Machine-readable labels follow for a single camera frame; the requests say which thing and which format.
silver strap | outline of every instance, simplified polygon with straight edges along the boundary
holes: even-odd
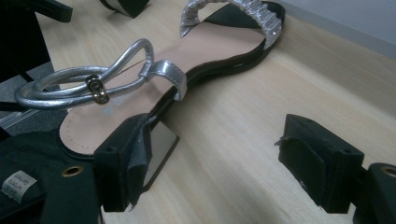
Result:
[[[259,0],[190,0],[181,15],[180,35],[185,36],[194,26],[200,23],[198,10],[208,3],[225,3],[239,7],[253,18],[262,28],[265,35],[264,49],[271,47],[282,32],[282,20],[274,12],[267,9],[268,5]]]
[[[146,63],[140,71],[138,79],[129,84],[106,90],[104,84],[115,77],[141,49],[146,52]],[[58,71],[21,86],[15,92],[15,99],[23,106],[41,110],[66,109],[93,102],[100,105],[107,103],[111,97],[137,90],[154,76],[170,80],[177,87],[177,95],[174,99],[178,101],[183,99],[187,90],[186,75],[168,61],[154,62],[151,43],[147,39],[140,39],[108,68],[85,66]],[[48,86],[73,82],[85,82],[85,84],[60,91],[43,91]]]

wooden table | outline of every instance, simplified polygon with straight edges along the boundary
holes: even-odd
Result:
[[[63,0],[70,23],[37,15],[55,70],[111,65],[145,37],[155,51],[180,39],[187,1],[151,0],[135,19],[98,0]],[[201,18],[220,6],[203,9]],[[143,59],[138,55],[132,63]],[[317,207],[278,161],[285,117],[315,120],[365,153],[396,163],[396,62],[293,17],[257,67],[188,91],[164,123],[181,141],[133,211],[107,223],[351,223]]]

sandal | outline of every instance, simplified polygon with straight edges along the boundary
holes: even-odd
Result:
[[[198,10],[211,2],[231,4],[199,22]],[[102,164],[97,158],[113,149],[110,142],[119,144],[128,138],[132,139],[131,146],[148,147],[149,144],[141,143],[147,142],[147,132],[158,124],[174,101],[182,100],[187,88],[196,81],[240,73],[263,60],[279,38],[284,18],[285,9],[272,2],[190,0],[182,14],[181,41],[156,54],[158,61],[154,62],[151,44],[141,39],[109,68],[90,66],[58,71],[20,87],[15,97],[21,105],[34,109],[77,106],[60,127],[62,149],[73,158]],[[146,52],[146,61],[119,73],[141,49]],[[50,85],[81,81],[85,84],[61,91],[43,91]],[[129,123],[127,134],[124,121]],[[136,152],[136,157],[145,158],[148,163],[151,152],[145,150],[143,154]],[[132,154],[129,150],[117,162],[126,162],[131,167]],[[106,169],[112,169],[115,162],[103,163],[108,165]],[[131,177],[134,180],[125,177],[125,182],[141,188],[142,176],[134,175]],[[137,199],[132,199],[131,194],[129,197],[135,204]]]

